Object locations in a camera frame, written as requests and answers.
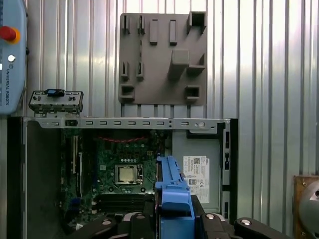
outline power supply label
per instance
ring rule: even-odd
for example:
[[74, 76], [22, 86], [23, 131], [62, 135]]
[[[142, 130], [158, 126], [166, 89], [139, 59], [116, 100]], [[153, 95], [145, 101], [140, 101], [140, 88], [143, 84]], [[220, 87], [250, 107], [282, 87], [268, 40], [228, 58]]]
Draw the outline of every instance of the power supply label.
[[184, 156], [183, 173], [190, 193], [196, 195], [201, 203], [209, 203], [209, 158]]

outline gray fixture board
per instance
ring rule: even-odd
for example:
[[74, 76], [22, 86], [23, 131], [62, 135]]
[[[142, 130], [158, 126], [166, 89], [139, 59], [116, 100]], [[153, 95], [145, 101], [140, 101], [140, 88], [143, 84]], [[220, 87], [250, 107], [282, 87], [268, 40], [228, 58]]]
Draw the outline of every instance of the gray fixture board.
[[119, 100], [206, 103], [206, 12], [121, 15]]

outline red emergency stop button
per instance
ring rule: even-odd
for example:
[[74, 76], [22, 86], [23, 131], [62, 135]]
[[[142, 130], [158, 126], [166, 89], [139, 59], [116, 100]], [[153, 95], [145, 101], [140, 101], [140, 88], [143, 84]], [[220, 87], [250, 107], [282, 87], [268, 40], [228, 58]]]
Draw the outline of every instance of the red emergency stop button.
[[9, 26], [0, 27], [0, 38], [6, 41], [14, 42], [17, 39], [17, 32]]

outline cpu socket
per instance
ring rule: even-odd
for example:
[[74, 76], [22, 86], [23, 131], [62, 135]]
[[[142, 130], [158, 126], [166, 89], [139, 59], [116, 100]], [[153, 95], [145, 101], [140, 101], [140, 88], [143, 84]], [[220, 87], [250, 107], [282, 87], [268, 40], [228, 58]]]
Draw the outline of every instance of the cpu socket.
[[139, 165], [115, 165], [114, 177], [116, 184], [138, 184], [140, 180], [139, 172], [143, 168], [141, 164]]

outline wooden board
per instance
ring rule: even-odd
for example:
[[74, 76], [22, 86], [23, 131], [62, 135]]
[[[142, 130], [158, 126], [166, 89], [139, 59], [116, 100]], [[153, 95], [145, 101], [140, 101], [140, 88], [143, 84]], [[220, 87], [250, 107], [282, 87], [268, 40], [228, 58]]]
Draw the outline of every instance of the wooden board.
[[305, 188], [314, 181], [319, 180], [319, 176], [295, 176], [294, 177], [294, 235], [295, 239], [311, 238], [307, 235], [299, 219], [299, 202]]

